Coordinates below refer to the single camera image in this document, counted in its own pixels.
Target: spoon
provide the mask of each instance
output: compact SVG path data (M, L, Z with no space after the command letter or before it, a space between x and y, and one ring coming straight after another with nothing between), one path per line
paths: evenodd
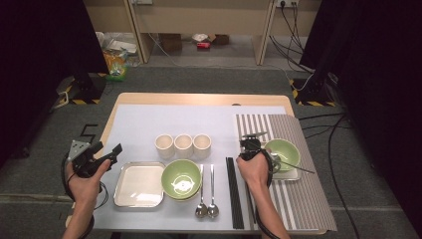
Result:
M203 185L204 185L204 176L203 176L203 171L204 171L204 165L201 164L201 181L202 181L202 185L201 185L201 203L199 203L198 207L196 207L195 210L195 215L196 217L202 218L204 216L207 215L208 213L208 208L207 206L204 204L204 196L203 196Z
M218 207L214 203L214 164L211 164L211 204L208 206L208 216L214 218L218 213Z

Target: white cup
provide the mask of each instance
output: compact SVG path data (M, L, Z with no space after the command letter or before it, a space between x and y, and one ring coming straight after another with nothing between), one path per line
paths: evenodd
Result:
M199 159L207 158L211 153L211 137L198 134L193 138L193 153Z
M181 134L174 140L176 155L180 159L189 159L193 154L192 137L188 134Z
M168 159L174 155L173 137L169 134L159 135L155 139L155 148L158 155L163 159Z

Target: chopsticks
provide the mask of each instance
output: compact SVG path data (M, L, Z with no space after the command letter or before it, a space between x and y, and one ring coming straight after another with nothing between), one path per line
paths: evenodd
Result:
M239 189L236 180L233 157L226 157L227 172L229 176L230 202L232 204L232 222L234 229L245 229L243 224L242 208L239 198Z

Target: black curtain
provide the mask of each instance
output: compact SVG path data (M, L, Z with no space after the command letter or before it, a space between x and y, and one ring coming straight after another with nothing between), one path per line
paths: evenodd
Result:
M422 3L355 1L354 25L341 25L350 2L321 2L301 63L328 64L338 76L338 93L370 163L422 237ZM342 33L349 34L346 41L336 41L338 29L350 30ZM327 61L324 54L337 47Z
M106 73L106 62L82 0L0 3L3 73L0 166L28 146L66 77Z

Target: gray striped placemat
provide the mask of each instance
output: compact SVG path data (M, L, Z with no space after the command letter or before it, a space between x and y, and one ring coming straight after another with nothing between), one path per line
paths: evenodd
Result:
M261 142L274 138L290 141L300 151L300 167L316 171L298 119L288 115L236 115L236 124L239 139L244 134L266 131L259 137ZM273 180L270 192L288 230L337 230L317 172L303 172L299 180ZM252 208L251 228L258 229Z

